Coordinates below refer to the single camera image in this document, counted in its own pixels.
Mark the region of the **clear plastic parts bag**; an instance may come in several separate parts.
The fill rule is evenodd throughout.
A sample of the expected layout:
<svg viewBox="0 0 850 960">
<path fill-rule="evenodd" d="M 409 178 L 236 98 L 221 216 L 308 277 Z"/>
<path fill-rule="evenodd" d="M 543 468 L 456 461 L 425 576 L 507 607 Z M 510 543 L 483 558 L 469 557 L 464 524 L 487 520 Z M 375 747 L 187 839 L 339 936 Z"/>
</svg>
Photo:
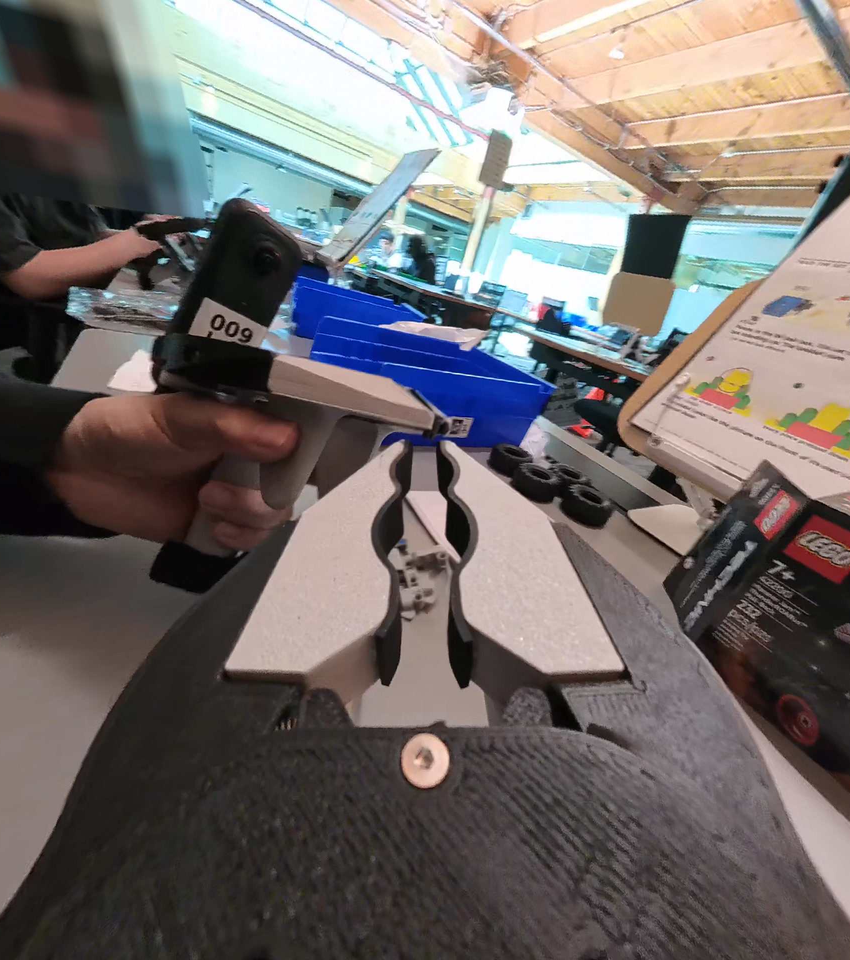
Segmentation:
<svg viewBox="0 0 850 960">
<path fill-rule="evenodd" d="M 178 308 L 170 294 L 138 290 L 72 287 L 67 300 L 68 314 L 96 329 L 163 331 L 174 321 Z"/>
</svg>

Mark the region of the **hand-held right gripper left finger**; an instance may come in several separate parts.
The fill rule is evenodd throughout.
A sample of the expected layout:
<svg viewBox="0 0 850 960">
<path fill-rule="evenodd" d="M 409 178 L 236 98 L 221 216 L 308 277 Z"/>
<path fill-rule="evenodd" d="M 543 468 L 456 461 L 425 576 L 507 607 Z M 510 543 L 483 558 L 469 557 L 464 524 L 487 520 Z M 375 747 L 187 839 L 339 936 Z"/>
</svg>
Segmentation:
<svg viewBox="0 0 850 960">
<path fill-rule="evenodd" d="M 306 510 L 224 672 L 298 688 L 370 688 L 395 678 L 402 622 L 390 555 L 404 539 L 412 445 L 397 441 Z"/>
</svg>

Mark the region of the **small blue bin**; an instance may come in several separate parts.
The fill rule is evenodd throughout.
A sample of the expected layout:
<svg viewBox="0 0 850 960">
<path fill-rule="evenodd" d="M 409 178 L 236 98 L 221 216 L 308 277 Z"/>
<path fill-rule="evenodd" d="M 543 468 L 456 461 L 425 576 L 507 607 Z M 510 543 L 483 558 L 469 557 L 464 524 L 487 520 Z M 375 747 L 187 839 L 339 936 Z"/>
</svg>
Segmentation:
<svg viewBox="0 0 850 960">
<path fill-rule="evenodd" d="M 294 334 L 312 340 L 326 318 L 383 327 L 398 322 L 426 323 L 424 314 L 406 303 L 366 294 L 331 283 L 299 276 L 291 292 L 291 325 Z"/>
</svg>

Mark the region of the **cardboard panel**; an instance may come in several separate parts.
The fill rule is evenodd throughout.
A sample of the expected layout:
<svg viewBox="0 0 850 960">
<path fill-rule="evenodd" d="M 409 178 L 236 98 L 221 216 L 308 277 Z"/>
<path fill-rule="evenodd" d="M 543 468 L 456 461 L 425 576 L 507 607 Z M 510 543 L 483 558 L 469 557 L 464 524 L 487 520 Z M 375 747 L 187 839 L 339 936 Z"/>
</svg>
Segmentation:
<svg viewBox="0 0 850 960">
<path fill-rule="evenodd" d="M 604 326 L 658 336 L 676 290 L 671 279 L 618 271 L 600 307 Z"/>
</svg>

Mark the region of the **person's left hand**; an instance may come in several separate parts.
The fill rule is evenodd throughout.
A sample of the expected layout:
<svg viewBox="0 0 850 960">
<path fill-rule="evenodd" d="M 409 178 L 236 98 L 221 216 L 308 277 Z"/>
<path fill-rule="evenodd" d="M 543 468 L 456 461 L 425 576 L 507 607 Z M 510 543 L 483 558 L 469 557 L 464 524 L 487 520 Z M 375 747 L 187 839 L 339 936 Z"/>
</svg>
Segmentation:
<svg viewBox="0 0 850 960">
<path fill-rule="evenodd" d="M 212 479 L 213 468 L 226 455 L 280 462 L 298 440 L 294 423 L 185 393 L 97 398 L 59 438 L 46 478 L 71 513 L 95 527 L 181 543 L 203 512 L 217 546 L 245 552 L 291 511 Z"/>
</svg>

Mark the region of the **hanging light panel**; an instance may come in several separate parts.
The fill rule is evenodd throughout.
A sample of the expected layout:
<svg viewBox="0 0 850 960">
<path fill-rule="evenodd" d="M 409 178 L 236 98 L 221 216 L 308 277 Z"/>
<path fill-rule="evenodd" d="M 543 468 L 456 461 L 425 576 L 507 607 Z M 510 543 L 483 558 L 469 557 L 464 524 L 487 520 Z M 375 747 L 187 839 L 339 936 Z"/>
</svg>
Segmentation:
<svg viewBox="0 0 850 960">
<path fill-rule="evenodd" d="M 504 188 L 513 146 L 512 138 L 502 130 L 493 129 L 489 133 L 477 176 L 480 184 L 496 191 Z"/>
</svg>

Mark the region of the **brown clipboard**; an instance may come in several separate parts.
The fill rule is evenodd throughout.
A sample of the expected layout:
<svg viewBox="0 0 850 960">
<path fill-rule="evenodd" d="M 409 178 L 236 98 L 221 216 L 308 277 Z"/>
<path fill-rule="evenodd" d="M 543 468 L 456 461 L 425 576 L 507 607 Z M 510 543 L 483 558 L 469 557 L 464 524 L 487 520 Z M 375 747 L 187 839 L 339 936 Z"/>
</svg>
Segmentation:
<svg viewBox="0 0 850 960">
<path fill-rule="evenodd" d="M 763 462 L 812 498 L 850 495 L 850 281 L 746 285 L 636 390 L 618 427 L 719 501 Z"/>
</svg>

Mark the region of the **white instruction booklet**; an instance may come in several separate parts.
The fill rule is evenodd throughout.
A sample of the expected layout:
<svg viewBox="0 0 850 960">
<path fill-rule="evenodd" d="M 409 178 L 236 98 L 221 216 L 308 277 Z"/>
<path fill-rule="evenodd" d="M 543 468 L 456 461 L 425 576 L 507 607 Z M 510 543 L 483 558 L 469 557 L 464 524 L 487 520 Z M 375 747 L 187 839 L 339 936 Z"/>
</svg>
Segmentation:
<svg viewBox="0 0 850 960">
<path fill-rule="evenodd" d="M 448 559 L 457 564 L 460 555 L 446 536 L 447 501 L 437 490 L 410 490 L 406 496 L 406 504 L 415 514 L 434 544 L 441 548 Z"/>
</svg>

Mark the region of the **large blue bin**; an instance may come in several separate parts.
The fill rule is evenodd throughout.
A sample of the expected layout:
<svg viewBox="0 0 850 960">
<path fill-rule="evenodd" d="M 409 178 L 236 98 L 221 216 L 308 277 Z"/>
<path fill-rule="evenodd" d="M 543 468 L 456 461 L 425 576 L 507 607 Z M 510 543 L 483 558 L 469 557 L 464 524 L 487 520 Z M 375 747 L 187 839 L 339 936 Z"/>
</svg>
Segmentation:
<svg viewBox="0 0 850 960">
<path fill-rule="evenodd" d="M 309 356 L 418 391 L 451 420 L 446 438 L 472 449 L 519 445 L 555 390 L 477 347 L 344 318 L 319 322 Z"/>
</svg>

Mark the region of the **white paper sheet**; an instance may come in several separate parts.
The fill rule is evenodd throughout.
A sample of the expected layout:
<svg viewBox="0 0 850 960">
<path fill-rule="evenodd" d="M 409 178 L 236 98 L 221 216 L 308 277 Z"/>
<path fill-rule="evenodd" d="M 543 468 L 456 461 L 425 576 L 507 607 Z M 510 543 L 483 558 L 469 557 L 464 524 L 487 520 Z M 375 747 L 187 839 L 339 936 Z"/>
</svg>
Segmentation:
<svg viewBox="0 0 850 960">
<path fill-rule="evenodd" d="M 704 533 L 699 513 L 685 503 L 629 510 L 626 518 L 679 557 L 688 555 Z"/>
</svg>

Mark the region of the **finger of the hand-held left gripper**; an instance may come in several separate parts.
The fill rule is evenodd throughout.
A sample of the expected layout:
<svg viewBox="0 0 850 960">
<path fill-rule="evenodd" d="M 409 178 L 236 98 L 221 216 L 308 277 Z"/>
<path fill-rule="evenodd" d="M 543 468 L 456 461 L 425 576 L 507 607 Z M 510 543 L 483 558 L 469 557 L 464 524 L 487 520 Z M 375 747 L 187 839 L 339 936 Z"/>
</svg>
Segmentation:
<svg viewBox="0 0 850 960">
<path fill-rule="evenodd" d="M 270 366 L 267 391 L 427 438 L 446 436 L 450 430 L 450 419 L 418 391 L 383 375 L 309 358 L 277 355 Z"/>
</svg>

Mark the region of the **long wooden table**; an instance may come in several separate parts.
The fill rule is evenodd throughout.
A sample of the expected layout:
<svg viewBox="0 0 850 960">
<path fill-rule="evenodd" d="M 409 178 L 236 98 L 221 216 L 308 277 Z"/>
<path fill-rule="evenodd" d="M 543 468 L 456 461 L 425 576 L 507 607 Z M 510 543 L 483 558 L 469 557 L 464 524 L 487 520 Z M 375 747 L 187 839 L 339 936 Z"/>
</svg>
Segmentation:
<svg viewBox="0 0 850 960">
<path fill-rule="evenodd" d="M 344 273 L 353 288 L 371 293 L 379 290 L 382 296 L 394 299 L 416 309 L 439 304 L 439 313 L 450 326 L 464 326 L 485 333 L 483 343 L 491 347 L 501 335 L 514 333 L 537 344 L 550 354 L 561 355 L 559 367 L 567 363 L 608 371 L 613 377 L 643 382 L 655 372 L 652 366 L 628 358 L 620 349 L 612 349 L 605 342 L 590 342 L 576 335 L 566 337 L 542 330 L 501 307 L 492 307 L 473 297 L 462 296 L 383 270 L 346 266 Z"/>
</svg>

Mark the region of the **grey brick assembly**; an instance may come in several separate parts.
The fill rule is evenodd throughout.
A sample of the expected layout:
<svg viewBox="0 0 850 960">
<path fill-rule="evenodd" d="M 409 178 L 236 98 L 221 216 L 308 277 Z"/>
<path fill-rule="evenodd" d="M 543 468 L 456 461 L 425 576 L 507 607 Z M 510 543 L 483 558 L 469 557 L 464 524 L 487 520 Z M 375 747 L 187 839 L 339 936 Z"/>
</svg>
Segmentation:
<svg viewBox="0 0 850 960">
<path fill-rule="evenodd" d="M 400 539 L 392 562 L 398 575 L 399 613 L 404 621 L 427 614 L 436 605 L 454 556 L 443 545 L 417 550 Z"/>
</svg>

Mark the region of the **black toy set box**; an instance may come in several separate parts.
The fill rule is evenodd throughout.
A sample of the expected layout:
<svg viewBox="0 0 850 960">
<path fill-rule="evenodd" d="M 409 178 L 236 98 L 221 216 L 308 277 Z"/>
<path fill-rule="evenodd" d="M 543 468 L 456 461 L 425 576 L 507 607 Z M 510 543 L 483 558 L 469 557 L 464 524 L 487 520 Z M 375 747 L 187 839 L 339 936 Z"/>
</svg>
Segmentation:
<svg viewBox="0 0 850 960">
<path fill-rule="evenodd" d="M 850 492 L 761 462 L 663 587 L 731 691 L 850 792 Z"/>
</svg>

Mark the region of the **black office chair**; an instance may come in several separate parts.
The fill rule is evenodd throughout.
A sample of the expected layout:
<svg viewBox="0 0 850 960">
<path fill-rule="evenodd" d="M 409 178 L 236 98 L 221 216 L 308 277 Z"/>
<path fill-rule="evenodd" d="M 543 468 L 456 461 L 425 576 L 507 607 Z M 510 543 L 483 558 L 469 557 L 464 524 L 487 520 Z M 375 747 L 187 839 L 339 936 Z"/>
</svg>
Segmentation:
<svg viewBox="0 0 850 960">
<path fill-rule="evenodd" d="M 618 429 L 621 406 L 608 401 L 584 398 L 574 404 L 575 414 L 578 414 L 599 434 L 600 442 L 597 445 L 599 453 L 611 455 L 614 450 L 623 446 L 623 439 Z"/>
</svg>

